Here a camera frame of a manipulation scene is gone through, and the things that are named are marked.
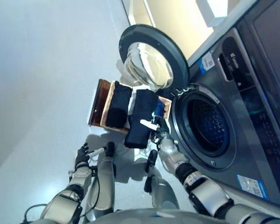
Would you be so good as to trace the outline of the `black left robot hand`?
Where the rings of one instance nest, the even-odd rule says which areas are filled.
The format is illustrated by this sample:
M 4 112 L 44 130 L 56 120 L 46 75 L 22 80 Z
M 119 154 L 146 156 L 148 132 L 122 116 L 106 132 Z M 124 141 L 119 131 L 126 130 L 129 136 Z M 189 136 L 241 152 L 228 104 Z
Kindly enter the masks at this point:
M 75 158 L 75 170 L 81 167 L 88 167 L 89 160 L 105 151 L 104 147 L 100 147 L 95 150 L 91 150 L 88 147 L 88 143 L 84 143 L 77 151 L 77 156 Z

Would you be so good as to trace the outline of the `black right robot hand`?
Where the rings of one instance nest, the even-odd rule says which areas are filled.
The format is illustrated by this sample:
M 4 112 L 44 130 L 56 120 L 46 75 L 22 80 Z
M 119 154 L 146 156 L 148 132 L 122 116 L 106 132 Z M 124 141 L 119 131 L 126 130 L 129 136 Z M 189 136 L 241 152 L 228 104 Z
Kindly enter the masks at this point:
M 151 121 L 141 119 L 140 123 L 151 130 L 151 141 L 157 142 L 164 133 L 170 134 L 170 129 L 166 120 L 160 116 L 154 116 Z

